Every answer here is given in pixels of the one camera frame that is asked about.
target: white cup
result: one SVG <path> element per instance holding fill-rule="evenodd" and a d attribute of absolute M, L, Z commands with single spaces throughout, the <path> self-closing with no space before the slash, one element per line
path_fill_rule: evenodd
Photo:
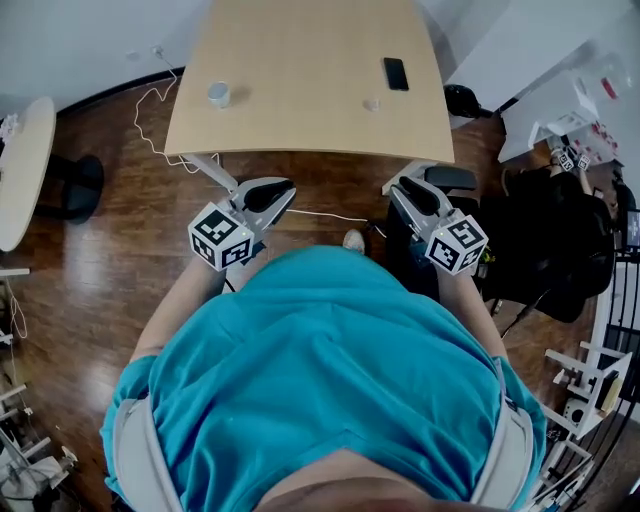
<path fill-rule="evenodd" d="M 224 82 L 216 82 L 209 87 L 209 101 L 218 108 L 226 108 L 231 102 L 231 91 Z"/>

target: shoe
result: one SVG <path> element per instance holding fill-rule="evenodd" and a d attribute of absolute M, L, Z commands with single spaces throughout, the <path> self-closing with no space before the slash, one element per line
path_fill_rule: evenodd
<path fill-rule="evenodd" d="M 357 229 L 350 229 L 347 231 L 347 234 L 344 235 L 344 240 L 342 241 L 342 247 L 364 255 L 364 237 L 362 236 L 362 233 Z"/>

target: small round object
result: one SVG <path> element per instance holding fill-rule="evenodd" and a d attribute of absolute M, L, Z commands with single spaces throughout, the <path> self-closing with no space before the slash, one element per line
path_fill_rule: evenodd
<path fill-rule="evenodd" d="M 378 110 L 380 110 L 380 100 L 379 99 L 364 100 L 362 102 L 362 106 L 366 108 L 369 112 L 377 112 Z"/>
<path fill-rule="evenodd" d="M 216 82 L 209 87 L 208 92 L 209 101 L 218 108 L 225 108 L 229 106 L 231 101 L 231 92 L 229 86 L 224 82 Z"/>

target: wooden table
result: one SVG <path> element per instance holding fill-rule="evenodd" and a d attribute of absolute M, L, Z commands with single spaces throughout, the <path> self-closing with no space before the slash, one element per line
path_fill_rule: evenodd
<path fill-rule="evenodd" d="M 403 60 L 409 91 L 389 89 L 385 57 Z M 224 109 L 207 96 L 219 81 L 231 91 Z M 377 111 L 365 107 L 378 101 Z M 235 179 L 200 155 L 256 150 L 452 163 L 440 73 L 412 0 L 215 0 L 165 152 L 233 190 Z"/>

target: metal rack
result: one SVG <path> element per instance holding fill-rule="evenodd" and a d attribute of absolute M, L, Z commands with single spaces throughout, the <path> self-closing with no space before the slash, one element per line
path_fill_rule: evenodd
<path fill-rule="evenodd" d="M 630 265 L 635 271 L 635 278 L 632 277 L 631 279 L 629 278 Z M 636 403 L 640 400 L 640 332 L 638 330 L 633 330 L 636 314 L 640 314 L 640 311 L 638 311 L 640 309 L 638 308 L 638 291 L 640 289 L 640 255 L 637 253 L 617 254 L 614 269 L 611 288 L 611 303 L 609 306 L 609 319 L 605 330 L 603 345 L 606 346 L 606 343 L 613 339 L 615 340 L 615 345 L 611 348 L 625 353 L 633 351 L 633 357 L 627 378 L 625 379 L 620 392 L 621 399 L 615 409 L 615 414 L 609 414 L 604 421 L 602 421 L 592 432 L 581 440 L 574 440 L 574 443 L 577 446 L 593 455 L 594 467 L 589 473 L 584 485 L 575 493 L 573 499 L 567 506 L 566 510 L 568 512 L 578 510 L 586 503 L 584 501 L 585 494 L 611 458 L 612 453 L 618 445 L 620 436 L 631 419 Z M 617 283 L 619 281 L 618 277 L 620 276 L 620 272 L 622 272 L 620 317 L 613 318 L 616 305 L 616 286 L 619 286 Z M 627 294 L 631 290 L 634 290 L 633 305 L 628 305 Z M 629 308 L 631 309 L 630 319 L 628 316 L 625 318 L 625 313 Z M 630 326 L 629 328 L 623 326 L 623 323 L 627 324 L 627 322 Z M 632 339 L 634 337 L 636 338 L 635 347 L 632 344 Z M 577 462 L 575 452 L 572 452 L 571 454 L 565 452 L 560 458 L 558 464 L 555 466 L 555 478 L 560 479 L 571 472 L 575 468 Z"/>

